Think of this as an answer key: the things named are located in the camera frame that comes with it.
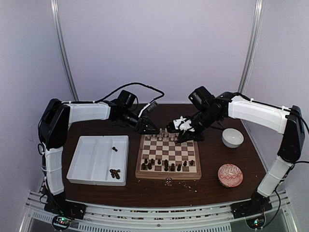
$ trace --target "red patterned bowl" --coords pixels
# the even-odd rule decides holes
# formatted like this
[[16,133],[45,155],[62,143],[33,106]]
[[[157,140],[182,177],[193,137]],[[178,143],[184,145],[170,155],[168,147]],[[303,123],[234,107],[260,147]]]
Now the red patterned bowl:
[[243,180],[243,174],[239,167],[230,163],[219,168],[218,177],[220,183],[227,188],[237,187]]

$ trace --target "robotic arm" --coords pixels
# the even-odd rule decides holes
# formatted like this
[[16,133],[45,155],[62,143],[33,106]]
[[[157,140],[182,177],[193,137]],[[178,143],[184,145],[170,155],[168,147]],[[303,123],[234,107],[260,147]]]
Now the robotic arm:
[[38,126],[41,142],[38,148],[42,155],[42,170],[46,180],[45,193],[48,196],[46,211],[65,212],[68,208],[74,210],[77,205],[68,205],[69,202],[65,201],[62,182],[63,145],[72,123],[88,120],[121,121],[125,126],[134,128],[134,131],[139,134],[159,134],[159,128],[146,116],[157,106],[157,103],[153,101],[147,104],[137,115],[130,111],[135,99],[134,94],[122,90],[118,98],[112,101],[61,102],[58,99],[50,100]]
[[202,132],[225,117],[254,122],[283,134],[278,156],[270,170],[248,202],[233,204],[235,218],[246,217],[271,209],[269,196],[283,181],[293,164],[300,158],[305,140],[304,125],[300,108],[277,107],[249,99],[239,93],[224,92],[218,97],[211,95],[204,87],[195,89],[189,95],[198,112],[193,116],[181,117],[170,122],[169,132],[179,132],[178,143],[188,140],[203,141]]

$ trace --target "wooden table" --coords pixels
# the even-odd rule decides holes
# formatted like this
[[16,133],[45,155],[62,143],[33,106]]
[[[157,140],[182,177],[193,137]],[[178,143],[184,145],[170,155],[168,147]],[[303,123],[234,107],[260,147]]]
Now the wooden table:
[[[192,115],[193,105],[159,105],[149,118],[161,128],[180,115]],[[73,123],[62,155],[63,180],[67,199],[84,203],[97,203],[128,207],[171,207],[223,203],[247,199],[265,175],[264,167],[240,120],[225,119],[226,128],[235,128],[244,135],[244,143],[230,149],[221,140],[222,131],[208,128],[205,140],[198,143],[202,178],[197,181],[174,180],[172,186],[165,186],[165,180],[137,179],[135,166],[141,135],[132,128],[113,127],[111,121],[87,121]],[[124,187],[93,186],[70,183],[66,175],[81,135],[128,135],[129,156],[127,180]],[[225,188],[217,172],[221,165],[232,163],[240,167],[243,182],[236,188]]]

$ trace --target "wooden chessboard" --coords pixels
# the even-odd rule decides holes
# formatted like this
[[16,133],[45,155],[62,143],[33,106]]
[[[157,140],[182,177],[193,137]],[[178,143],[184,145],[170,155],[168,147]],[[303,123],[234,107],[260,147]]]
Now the wooden chessboard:
[[[152,169],[141,168],[144,160],[150,162],[154,159]],[[164,171],[164,161],[168,160],[169,170]],[[175,171],[171,171],[172,163],[175,164]],[[181,164],[181,170],[177,171],[177,166]],[[136,178],[144,179],[165,179],[171,177],[176,180],[199,180],[202,177],[197,142],[188,141],[181,144],[175,144],[174,135],[168,137],[159,137],[151,135],[142,135],[140,140],[139,156],[135,171]]]

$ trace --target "vertical metal post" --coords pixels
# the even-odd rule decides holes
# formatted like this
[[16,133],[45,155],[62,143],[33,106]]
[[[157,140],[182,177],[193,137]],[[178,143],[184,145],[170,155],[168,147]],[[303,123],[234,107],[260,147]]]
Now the vertical metal post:
[[256,48],[257,38],[258,38],[259,30],[260,30],[263,2],[264,0],[256,0],[249,48],[248,48],[247,57],[246,57],[245,65],[242,71],[241,80],[240,80],[240,84],[238,88],[238,92],[240,93],[243,93],[245,91],[246,84],[249,78],[252,58],[253,58],[254,50]]
[[76,88],[75,88],[75,85],[74,85],[72,73],[71,73],[71,70],[70,70],[66,48],[64,46],[64,40],[63,40],[61,23],[60,23],[60,16],[59,16],[59,10],[58,10],[58,1],[57,0],[51,0],[51,6],[52,6],[53,18],[54,18],[54,22],[55,22],[55,26],[56,26],[56,30],[57,30],[58,42],[59,42],[59,46],[60,46],[60,52],[61,52],[64,70],[65,70],[67,80],[68,80],[68,83],[69,83],[69,87],[70,87],[71,93],[74,97],[74,100],[78,101],[79,99],[78,99],[78,96],[77,96],[77,92],[76,92]]

